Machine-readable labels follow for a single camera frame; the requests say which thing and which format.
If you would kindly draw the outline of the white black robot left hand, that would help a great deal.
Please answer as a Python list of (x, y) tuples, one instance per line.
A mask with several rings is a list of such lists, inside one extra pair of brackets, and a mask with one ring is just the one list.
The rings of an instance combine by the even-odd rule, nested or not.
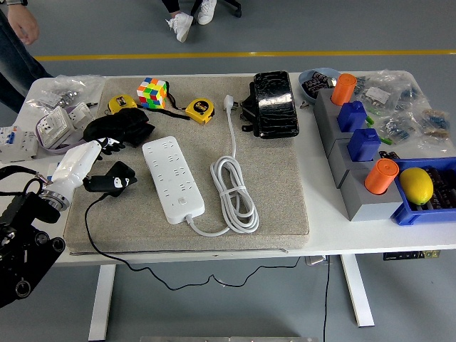
[(138, 181), (135, 172), (123, 162), (115, 163), (106, 175), (88, 174), (101, 153), (110, 155), (122, 148), (124, 145), (112, 138), (98, 138), (71, 148), (58, 164), (52, 175), (51, 184), (45, 186), (45, 190), (67, 199), (71, 198), (80, 186), (84, 186), (89, 192), (123, 191)]

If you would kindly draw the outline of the person's left hand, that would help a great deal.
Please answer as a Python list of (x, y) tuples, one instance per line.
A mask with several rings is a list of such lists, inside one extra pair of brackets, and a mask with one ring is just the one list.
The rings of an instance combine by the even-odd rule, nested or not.
[(38, 22), (26, 6), (22, 4), (9, 5), (7, 19), (22, 43), (31, 45), (38, 40)]

